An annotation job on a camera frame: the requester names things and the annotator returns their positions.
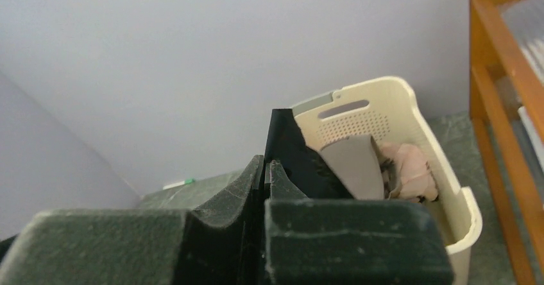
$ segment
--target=wall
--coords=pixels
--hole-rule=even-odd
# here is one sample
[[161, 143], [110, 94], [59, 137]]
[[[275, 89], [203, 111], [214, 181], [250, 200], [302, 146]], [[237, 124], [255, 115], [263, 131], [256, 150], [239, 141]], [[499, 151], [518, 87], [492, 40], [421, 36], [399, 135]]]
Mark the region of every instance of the wall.
[[138, 201], [96, 152], [0, 74], [0, 239], [41, 210]]
[[0, 0], [0, 70], [139, 193], [242, 168], [270, 110], [395, 74], [468, 106], [468, 0]]

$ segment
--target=floor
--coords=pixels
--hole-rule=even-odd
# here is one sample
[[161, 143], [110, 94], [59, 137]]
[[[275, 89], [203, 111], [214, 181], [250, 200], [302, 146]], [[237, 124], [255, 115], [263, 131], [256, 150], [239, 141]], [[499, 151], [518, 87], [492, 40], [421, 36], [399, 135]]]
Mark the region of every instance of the floor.
[[[469, 284], [516, 284], [467, 113], [463, 112], [431, 119], [429, 125], [442, 145], [461, 185], [472, 188], [482, 212], [484, 227], [480, 239], [472, 248]], [[234, 171], [220, 177], [150, 194], [145, 197], [140, 207], [194, 208], [205, 202], [213, 194], [216, 194], [239, 173], [240, 171]], [[507, 187], [507, 190], [511, 193], [511, 187]], [[515, 208], [517, 208], [515, 213], [520, 216], [517, 205], [515, 205]], [[522, 234], [527, 246], [530, 248], [526, 230], [522, 230]], [[532, 253], [531, 259], [538, 284], [544, 284]]]

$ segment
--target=marble floor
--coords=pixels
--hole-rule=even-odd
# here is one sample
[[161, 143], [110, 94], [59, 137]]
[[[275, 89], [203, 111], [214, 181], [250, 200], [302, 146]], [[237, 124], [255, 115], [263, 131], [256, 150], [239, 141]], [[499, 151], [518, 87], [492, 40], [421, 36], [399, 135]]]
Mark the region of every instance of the marble floor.
[[[484, 170], [478, 146], [474, 138], [472, 125], [467, 113], [459, 113], [429, 120], [429, 125], [442, 145], [462, 186], [472, 188], [483, 217], [483, 231], [480, 239], [472, 248], [469, 284], [474, 285], [512, 285], [516, 284], [510, 267], [506, 246], [497, 219], [497, 213]], [[240, 171], [200, 180], [193, 184], [159, 191], [147, 195], [141, 208], [194, 208], [216, 194], [230, 183]], [[519, 208], [514, 205], [515, 213], [521, 220]], [[520, 221], [522, 234], [530, 248], [526, 230]], [[532, 263], [538, 284], [544, 284], [542, 275], [531, 252]]]

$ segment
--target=white plastic basket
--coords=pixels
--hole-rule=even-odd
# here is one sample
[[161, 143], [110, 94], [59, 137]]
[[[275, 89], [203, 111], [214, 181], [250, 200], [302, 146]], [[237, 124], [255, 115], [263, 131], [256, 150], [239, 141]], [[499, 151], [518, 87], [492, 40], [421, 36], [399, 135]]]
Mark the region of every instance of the white plastic basket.
[[[321, 113], [342, 112], [323, 117]], [[439, 189], [440, 205], [427, 207], [441, 231], [450, 231], [446, 244], [455, 271], [455, 285], [468, 282], [470, 249], [482, 232], [482, 215], [472, 190], [459, 185], [442, 147], [421, 115], [408, 83], [386, 76], [346, 86], [293, 107], [298, 126], [309, 147], [322, 147], [348, 135], [372, 134], [378, 143], [411, 143], [426, 154]]]

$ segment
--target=wooden frame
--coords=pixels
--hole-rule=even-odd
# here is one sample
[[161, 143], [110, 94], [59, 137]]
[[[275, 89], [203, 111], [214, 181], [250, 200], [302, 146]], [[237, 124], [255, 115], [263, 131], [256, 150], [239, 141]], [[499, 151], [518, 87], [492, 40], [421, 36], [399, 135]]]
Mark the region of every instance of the wooden frame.
[[500, 16], [499, 5], [519, 0], [470, 0], [470, 117], [518, 284], [535, 284], [529, 258], [506, 193], [487, 126], [497, 139], [531, 243], [544, 271], [544, 210], [513, 132], [517, 108], [502, 99], [496, 83], [507, 76], [544, 139], [544, 87]]

